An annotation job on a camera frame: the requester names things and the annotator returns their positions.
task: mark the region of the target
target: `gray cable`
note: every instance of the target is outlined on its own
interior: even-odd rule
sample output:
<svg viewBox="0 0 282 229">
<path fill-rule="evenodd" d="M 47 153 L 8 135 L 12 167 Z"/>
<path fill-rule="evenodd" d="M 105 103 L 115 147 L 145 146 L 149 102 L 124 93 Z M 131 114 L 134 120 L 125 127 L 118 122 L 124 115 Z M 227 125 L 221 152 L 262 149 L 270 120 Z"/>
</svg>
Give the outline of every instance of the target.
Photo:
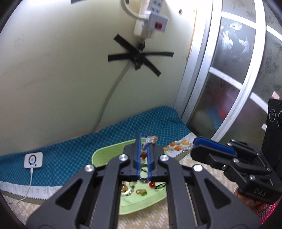
<svg viewBox="0 0 282 229">
<path fill-rule="evenodd" d="M 122 78 L 124 77 L 124 75 L 127 73 L 128 69 L 130 68 L 130 66 L 133 65 L 133 63 L 131 61 L 128 62 L 128 64 L 126 65 L 126 67 L 123 69 L 123 71 L 121 72 L 121 74 L 119 75 L 119 77 L 117 78 L 116 82 L 114 83 L 113 87 L 111 88 L 110 92 L 108 93 L 108 96 L 106 98 L 106 100 L 104 101 L 104 104 L 102 106 L 102 109 L 99 113 L 98 116 L 98 120 L 95 123 L 94 127 L 91 130 L 91 133 L 93 133 L 95 131 L 95 129 L 98 127 L 98 125 L 100 124 L 100 121 L 103 117 L 103 114 L 106 110 L 106 107 L 108 105 L 108 102 L 110 101 L 112 95 L 114 94 L 114 91 L 116 90 L 116 88 L 118 87 L 120 81 L 122 80 Z"/>
</svg>

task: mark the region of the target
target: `white wall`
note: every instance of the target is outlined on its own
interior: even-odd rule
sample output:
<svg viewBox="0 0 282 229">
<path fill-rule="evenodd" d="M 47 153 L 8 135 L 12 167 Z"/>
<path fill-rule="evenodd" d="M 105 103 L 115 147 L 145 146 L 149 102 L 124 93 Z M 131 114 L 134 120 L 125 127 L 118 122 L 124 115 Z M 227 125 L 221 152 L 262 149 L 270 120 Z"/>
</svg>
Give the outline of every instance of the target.
<svg viewBox="0 0 282 229">
<path fill-rule="evenodd" d="M 173 106 L 189 54 L 196 1 L 167 0 L 166 33 L 146 42 L 145 51 L 173 51 L 173 58 L 149 57 L 147 67 L 125 75 L 100 128 L 145 110 Z M 139 11 L 140 1 L 130 6 Z M 119 0 L 23 0 L 0 34 L 0 155 L 36 149 L 87 134 L 127 61 L 108 63 L 125 50 L 119 33 L 137 44 L 135 20 Z"/>
</svg>

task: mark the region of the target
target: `blue fabric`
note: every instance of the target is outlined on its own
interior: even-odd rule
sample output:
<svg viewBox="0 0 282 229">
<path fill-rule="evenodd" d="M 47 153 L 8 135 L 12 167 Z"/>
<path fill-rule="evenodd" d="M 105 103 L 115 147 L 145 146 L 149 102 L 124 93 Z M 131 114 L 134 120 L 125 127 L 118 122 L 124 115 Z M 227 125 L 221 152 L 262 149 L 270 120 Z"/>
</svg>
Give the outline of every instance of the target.
<svg viewBox="0 0 282 229">
<path fill-rule="evenodd" d="M 158 144 L 168 145 L 191 131 L 178 117 L 175 109 L 158 107 L 125 121 L 36 151 L 0 157 L 0 181 L 28 185 L 30 170 L 23 167 L 26 153 L 43 152 L 43 166 L 34 170 L 33 186 L 64 185 L 83 166 L 91 163 L 92 154 L 99 148 L 135 138 L 136 131 L 158 136 Z"/>
</svg>

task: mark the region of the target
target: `light green plastic tray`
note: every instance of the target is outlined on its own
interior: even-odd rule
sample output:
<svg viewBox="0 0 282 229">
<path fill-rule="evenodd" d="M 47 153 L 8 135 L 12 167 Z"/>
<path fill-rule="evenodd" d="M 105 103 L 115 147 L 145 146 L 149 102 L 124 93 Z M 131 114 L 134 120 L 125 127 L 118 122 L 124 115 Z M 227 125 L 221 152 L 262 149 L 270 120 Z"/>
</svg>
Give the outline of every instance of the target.
<svg viewBox="0 0 282 229">
<path fill-rule="evenodd" d="M 92 164 L 96 167 L 107 164 L 112 158 L 123 153 L 123 149 L 126 145 L 130 145 L 135 142 L 134 140 L 121 142 L 115 145 L 107 146 L 95 151 L 92 155 Z M 141 172 L 141 177 L 147 177 L 145 172 Z M 135 191 L 137 189 L 146 189 L 147 195 L 141 196 L 135 193 L 130 196 L 120 198 L 120 215 L 125 215 L 133 213 L 139 210 L 142 210 L 146 207 L 149 207 L 160 200 L 166 197 L 166 188 L 154 189 L 150 188 L 149 184 L 142 184 L 137 182 Z"/>
</svg>

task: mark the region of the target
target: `silver screw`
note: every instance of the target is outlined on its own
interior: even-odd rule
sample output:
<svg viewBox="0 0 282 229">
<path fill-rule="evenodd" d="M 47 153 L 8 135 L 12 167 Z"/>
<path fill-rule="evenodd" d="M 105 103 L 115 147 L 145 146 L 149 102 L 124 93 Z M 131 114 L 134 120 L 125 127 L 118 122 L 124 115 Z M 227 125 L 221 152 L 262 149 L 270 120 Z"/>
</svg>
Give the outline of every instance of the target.
<svg viewBox="0 0 282 229">
<path fill-rule="evenodd" d="M 86 172 L 92 172 L 95 169 L 95 167 L 94 165 L 89 164 L 89 165 L 86 165 L 84 169 Z"/>
<path fill-rule="evenodd" d="M 255 176 L 254 175 L 250 175 L 250 180 L 255 180 Z"/>
<path fill-rule="evenodd" d="M 194 165 L 193 166 L 193 169 L 196 171 L 196 172 L 201 172 L 203 170 L 203 167 L 201 165 Z"/>
<path fill-rule="evenodd" d="M 169 159 L 169 157 L 167 155 L 165 155 L 165 154 L 160 156 L 160 160 L 161 161 L 168 161 L 168 159 Z"/>
<path fill-rule="evenodd" d="M 121 161 L 126 161 L 126 160 L 128 160 L 128 156 L 126 155 L 126 154 L 121 154 L 121 155 L 119 155 L 119 157 L 118 157 Z"/>
</svg>

